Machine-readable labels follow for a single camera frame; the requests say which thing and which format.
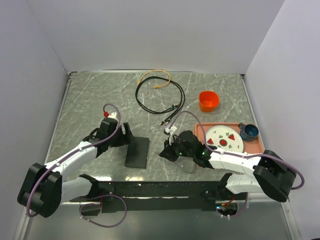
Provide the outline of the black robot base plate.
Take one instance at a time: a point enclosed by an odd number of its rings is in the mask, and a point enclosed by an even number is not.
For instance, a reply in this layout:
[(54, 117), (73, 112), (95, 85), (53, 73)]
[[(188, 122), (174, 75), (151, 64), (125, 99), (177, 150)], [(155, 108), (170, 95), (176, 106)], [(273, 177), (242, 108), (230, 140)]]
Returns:
[(102, 203), (103, 213), (124, 210), (121, 200), (100, 196), (121, 197), (128, 211), (202, 210), (215, 211), (216, 202), (245, 200), (246, 193), (234, 194), (218, 181), (101, 181), (90, 197), (77, 197), (76, 203)]

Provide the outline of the black network switch box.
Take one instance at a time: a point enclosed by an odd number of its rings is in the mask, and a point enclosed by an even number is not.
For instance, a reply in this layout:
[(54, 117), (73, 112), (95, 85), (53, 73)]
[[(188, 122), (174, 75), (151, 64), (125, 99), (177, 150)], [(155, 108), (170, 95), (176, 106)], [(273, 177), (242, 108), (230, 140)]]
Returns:
[(127, 148), (124, 166), (127, 168), (146, 169), (149, 151), (149, 138), (135, 137)]

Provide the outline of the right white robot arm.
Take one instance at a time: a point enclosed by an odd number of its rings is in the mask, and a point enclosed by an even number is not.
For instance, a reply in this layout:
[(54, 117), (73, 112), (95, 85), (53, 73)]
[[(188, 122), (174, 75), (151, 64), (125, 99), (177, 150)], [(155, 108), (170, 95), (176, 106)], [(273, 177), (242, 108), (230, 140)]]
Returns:
[(166, 129), (168, 136), (160, 157), (171, 162), (192, 161), (202, 168), (225, 170), (218, 193), (230, 199), (240, 193), (263, 193), (277, 202), (286, 202), (297, 171), (279, 159), (274, 152), (239, 153), (201, 143), (190, 131), (176, 135)]

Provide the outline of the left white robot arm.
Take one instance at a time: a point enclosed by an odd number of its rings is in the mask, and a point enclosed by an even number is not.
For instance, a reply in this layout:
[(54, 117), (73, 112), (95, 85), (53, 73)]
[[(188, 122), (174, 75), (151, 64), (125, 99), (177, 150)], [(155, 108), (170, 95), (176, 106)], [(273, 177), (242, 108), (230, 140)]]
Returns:
[(27, 171), (17, 202), (44, 218), (51, 216), (64, 202), (83, 197), (94, 201), (99, 195), (99, 181), (87, 174), (67, 180), (72, 172), (98, 158), (109, 148), (133, 143), (134, 136), (127, 122), (106, 117), (99, 127), (71, 151), (47, 164), (33, 164)]

